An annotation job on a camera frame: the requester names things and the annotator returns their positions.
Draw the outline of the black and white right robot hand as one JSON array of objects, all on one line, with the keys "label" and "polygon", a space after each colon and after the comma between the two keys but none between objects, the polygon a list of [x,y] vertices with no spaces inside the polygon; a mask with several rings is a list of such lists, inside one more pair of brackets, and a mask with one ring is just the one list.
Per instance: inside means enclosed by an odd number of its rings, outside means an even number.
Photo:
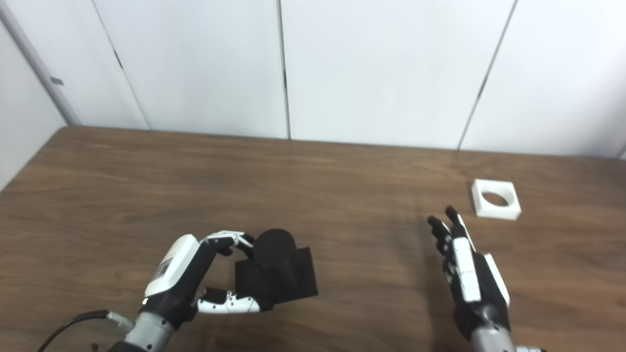
[{"label": "black and white right robot hand", "polygon": [[490,254],[478,252],[459,212],[447,206],[446,225],[429,216],[428,225],[442,258],[442,270],[454,301],[452,316],[467,340],[481,327],[511,330],[509,297],[497,265]]}]

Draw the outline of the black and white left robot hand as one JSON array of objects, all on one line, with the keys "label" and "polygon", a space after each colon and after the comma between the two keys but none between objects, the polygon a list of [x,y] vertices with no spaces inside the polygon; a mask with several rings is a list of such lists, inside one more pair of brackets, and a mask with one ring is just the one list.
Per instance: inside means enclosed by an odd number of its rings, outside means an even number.
[{"label": "black and white left robot hand", "polygon": [[215,257],[230,256],[232,247],[252,258],[254,238],[244,232],[221,230],[199,240],[192,234],[178,238],[159,263],[144,293],[140,313],[165,319],[175,330],[197,313],[246,314],[272,310],[269,298],[231,290],[199,287]]}]

